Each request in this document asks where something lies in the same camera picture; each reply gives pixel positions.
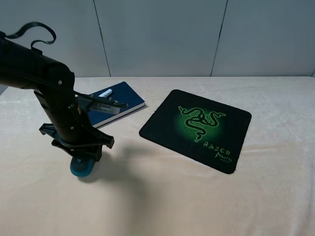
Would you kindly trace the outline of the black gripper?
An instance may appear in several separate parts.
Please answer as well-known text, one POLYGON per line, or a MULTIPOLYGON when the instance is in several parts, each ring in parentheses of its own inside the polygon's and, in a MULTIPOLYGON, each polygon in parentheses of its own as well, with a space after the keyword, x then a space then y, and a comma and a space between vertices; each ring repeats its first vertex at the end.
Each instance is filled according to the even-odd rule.
POLYGON ((39 131, 59 142, 52 144, 71 157, 79 156, 74 148, 90 147, 90 159, 99 162, 102 157, 102 145, 112 148, 114 137, 94 128, 84 111, 79 110, 73 95, 53 95, 51 92, 34 92, 41 107, 51 123, 44 123, 39 131))

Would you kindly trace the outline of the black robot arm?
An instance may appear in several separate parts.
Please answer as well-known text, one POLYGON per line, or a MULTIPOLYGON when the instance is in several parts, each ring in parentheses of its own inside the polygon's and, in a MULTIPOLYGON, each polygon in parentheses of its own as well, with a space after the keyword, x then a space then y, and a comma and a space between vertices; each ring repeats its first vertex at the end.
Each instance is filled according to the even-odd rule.
POLYGON ((1 84, 34 91, 51 121, 42 124, 39 131, 53 138, 53 146, 73 158, 98 162, 103 146, 112 148, 114 138, 91 125, 88 110, 96 103, 114 107, 118 103, 74 91, 75 76, 65 64, 36 48, 16 44, 12 38, 0 34, 1 84))

